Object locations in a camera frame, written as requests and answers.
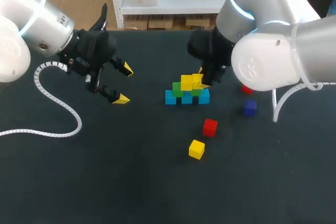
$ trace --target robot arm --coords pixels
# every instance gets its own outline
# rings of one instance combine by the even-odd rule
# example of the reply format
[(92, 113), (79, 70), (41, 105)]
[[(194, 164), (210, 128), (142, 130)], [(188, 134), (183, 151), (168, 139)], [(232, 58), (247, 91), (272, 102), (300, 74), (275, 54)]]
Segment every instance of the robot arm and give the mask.
[(195, 31), (188, 51), (202, 60), (202, 82), (220, 81), (227, 66), (260, 91), (332, 82), (335, 17), (320, 19), (307, 0), (226, 0), (213, 31)]
[[(125, 61), (114, 57), (116, 41), (106, 31), (106, 19), (107, 5), (104, 4), (101, 16), (89, 31), (75, 31), (74, 21), (48, 0), (0, 0), (0, 43), (5, 44), (5, 49), (18, 48), (12, 54), (10, 50), (0, 49), (5, 61), (0, 62), (0, 82), (14, 81), (28, 69), (27, 43), (30, 49), (45, 57), (57, 54), (60, 62), (68, 66), (68, 73), (76, 72), (86, 77), (86, 88), (90, 92), (99, 92), (110, 102), (118, 103), (124, 96), (115, 90), (107, 90), (101, 84), (100, 74), (107, 62), (126, 76), (132, 75), (133, 71)], [(17, 43), (9, 44), (9, 38)], [(16, 67), (10, 66), (9, 62), (15, 63)]]

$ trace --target green block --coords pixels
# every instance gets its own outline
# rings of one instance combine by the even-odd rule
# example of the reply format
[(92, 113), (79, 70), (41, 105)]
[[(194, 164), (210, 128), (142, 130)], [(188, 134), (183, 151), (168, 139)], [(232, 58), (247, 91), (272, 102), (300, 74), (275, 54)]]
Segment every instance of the green block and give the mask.
[(173, 82), (173, 97), (183, 97), (183, 91), (181, 91), (180, 82)]
[(183, 91), (181, 90), (173, 90), (173, 97), (183, 97)]
[(201, 93), (202, 93), (202, 90), (201, 90), (201, 89), (193, 89), (193, 90), (191, 91), (191, 95), (192, 95), (193, 97), (199, 97), (199, 96), (201, 95)]
[(173, 82), (173, 91), (181, 91), (181, 83)]

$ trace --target blue block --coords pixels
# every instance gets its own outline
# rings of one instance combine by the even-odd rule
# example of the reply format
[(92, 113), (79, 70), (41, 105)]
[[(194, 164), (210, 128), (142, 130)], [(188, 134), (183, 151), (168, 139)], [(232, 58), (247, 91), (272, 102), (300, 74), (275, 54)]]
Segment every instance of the blue block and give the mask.
[(166, 90), (166, 105), (176, 105), (176, 97), (173, 97), (173, 90)]
[(256, 115), (257, 102), (253, 100), (247, 100), (244, 108), (244, 115)]
[(193, 97), (190, 91), (183, 92), (182, 104), (193, 104)]
[(199, 104), (209, 104), (210, 103), (210, 93), (209, 89), (202, 89), (201, 95), (198, 97)]

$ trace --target red block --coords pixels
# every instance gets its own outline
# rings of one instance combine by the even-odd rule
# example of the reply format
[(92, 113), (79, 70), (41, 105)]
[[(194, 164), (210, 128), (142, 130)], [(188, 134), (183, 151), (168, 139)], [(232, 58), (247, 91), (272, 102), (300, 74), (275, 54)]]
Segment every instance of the red block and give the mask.
[(203, 135), (209, 137), (215, 137), (217, 131), (218, 122), (211, 119), (205, 119), (203, 126)]
[(253, 94), (253, 89), (250, 89), (250, 88), (246, 87), (245, 85), (242, 86), (241, 90), (245, 94)]

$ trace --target black table surface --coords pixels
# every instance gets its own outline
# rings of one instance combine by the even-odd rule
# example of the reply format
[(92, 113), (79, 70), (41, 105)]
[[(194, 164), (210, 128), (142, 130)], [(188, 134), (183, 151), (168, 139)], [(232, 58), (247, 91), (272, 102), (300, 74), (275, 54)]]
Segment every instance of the black table surface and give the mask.
[[(57, 68), (42, 85), (81, 116), (70, 138), (0, 140), (0, 223), (332, 223), (336, 221), (336, 89), (302, 90), (272, 122), (271, 94), (242, 94), (230, 70), (209, 105), (167, 106), (164, 91), (198, 71), (189, 32), (112, 32), (135, 74), (103, 81), (131, 101), (111, 105)], [(72, 115), (43, 96), (29, 71), (0, 96), (0, 130), (72, 131)], [(281, 89), (281, 95), (288, 88)], [(241, 109), (255, 99), (258, 113)], [(206, 118), (219, 122), (202, 137)], [(200, 161), (193, 139), (206, 144)]]

